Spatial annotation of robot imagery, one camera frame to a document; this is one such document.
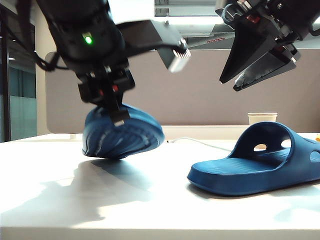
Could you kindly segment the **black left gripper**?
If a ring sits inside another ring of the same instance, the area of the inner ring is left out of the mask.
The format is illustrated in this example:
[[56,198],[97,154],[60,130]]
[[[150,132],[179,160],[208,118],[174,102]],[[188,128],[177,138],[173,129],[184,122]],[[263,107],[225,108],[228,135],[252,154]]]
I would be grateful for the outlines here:
[[85,103],[107,107],[115,126],[121,126],[130,118],[123,105],[123,95],[135,87],[130,70],[124,66],[105,66],[95,71],[78,73],[80,98]]

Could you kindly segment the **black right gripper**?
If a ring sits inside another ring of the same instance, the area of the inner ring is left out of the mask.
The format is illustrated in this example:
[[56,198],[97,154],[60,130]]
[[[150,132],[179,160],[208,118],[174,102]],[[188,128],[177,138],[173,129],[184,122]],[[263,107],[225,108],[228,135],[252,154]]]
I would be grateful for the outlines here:
[[246,18],[235,23],[235,38],[219,81],[239,73],[236,92],[296,68],[302,39],[301,4],[247,4]]

